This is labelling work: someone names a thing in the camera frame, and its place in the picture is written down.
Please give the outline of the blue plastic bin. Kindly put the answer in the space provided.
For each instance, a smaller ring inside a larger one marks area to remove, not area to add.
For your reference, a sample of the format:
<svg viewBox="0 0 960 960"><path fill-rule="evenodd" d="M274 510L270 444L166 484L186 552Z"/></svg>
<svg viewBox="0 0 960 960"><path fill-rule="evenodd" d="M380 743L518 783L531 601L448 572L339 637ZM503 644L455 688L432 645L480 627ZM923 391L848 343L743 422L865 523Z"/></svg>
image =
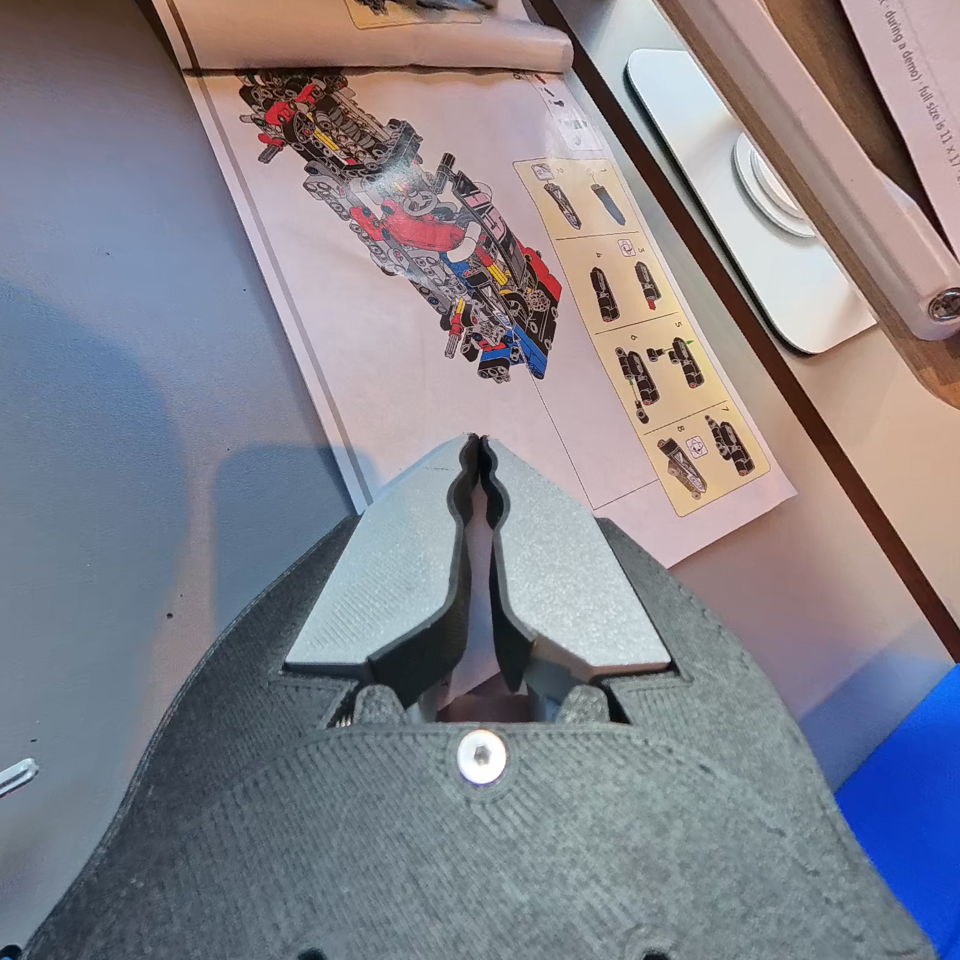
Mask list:
<svg viewBox="0 0 960 960"><path fill-rule="evenodd" d="M959 667L838 790L883 880L937 953L959 957Z"/></svg>

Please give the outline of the wooden document stand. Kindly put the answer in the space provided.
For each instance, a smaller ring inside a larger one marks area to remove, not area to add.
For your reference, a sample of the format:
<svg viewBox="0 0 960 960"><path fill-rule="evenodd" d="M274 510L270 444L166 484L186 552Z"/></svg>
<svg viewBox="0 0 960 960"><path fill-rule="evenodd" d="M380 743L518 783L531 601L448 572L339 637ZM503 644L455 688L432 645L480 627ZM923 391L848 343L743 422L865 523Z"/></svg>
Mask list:
<svg viewBox="0 0 960 960"><path fill-rule="evenodd" d="M634 92L775 334L824 354L878 328L958 408L958 252L843 2L655 2L687 52Z"/></svg>

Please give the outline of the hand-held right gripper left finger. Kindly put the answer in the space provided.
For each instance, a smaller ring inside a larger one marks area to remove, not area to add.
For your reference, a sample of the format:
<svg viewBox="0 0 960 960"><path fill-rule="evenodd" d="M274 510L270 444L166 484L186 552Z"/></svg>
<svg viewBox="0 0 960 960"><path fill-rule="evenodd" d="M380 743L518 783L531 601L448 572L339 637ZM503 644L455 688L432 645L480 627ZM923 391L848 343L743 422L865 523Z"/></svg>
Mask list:
<svg viewBox="0 0 960 960"><path fill-rule="evenodd" d="M478 437L452 438L405 469L350 533L284 659L297 674L393 691L404 708L467 646Z"/></svg>

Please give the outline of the printed instruction sheet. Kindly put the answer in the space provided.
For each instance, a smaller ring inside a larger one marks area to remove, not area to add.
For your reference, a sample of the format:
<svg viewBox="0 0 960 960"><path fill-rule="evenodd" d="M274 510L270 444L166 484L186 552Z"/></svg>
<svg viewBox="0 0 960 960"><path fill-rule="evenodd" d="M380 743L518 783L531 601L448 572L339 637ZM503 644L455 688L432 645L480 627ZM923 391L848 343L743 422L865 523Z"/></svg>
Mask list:
<svg viewBox="0 0 960 960"><path fill-rule="evenodd" d="M946 239L959 252L959 3L843 8Z"/></svg>

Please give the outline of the toy building instruction booklet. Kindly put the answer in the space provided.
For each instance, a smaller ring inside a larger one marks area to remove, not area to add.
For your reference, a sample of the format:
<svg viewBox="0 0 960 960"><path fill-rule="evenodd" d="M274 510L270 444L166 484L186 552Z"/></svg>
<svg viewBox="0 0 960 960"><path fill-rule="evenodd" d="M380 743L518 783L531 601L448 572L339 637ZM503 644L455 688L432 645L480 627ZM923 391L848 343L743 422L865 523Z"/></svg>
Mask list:
<svg viewBox="0 0 960 960"><path fill-rule="evenodd" d="M498 438L666 567L796 490L523 2L153 2L359 510Z"/></svg>

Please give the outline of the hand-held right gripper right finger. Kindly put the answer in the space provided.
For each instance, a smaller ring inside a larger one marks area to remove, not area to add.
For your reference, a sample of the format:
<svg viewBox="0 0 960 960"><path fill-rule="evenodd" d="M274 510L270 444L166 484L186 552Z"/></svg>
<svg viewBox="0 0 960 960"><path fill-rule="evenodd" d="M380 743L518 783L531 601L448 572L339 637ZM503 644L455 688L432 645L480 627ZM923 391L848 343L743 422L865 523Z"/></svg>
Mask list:
<svg viewBox="0 0 960 960"><path fill-rule="evenodd" d="M594 513L500 440L481 438L480 451L493 644L508 689L563 698L670 666Z"/></svg>

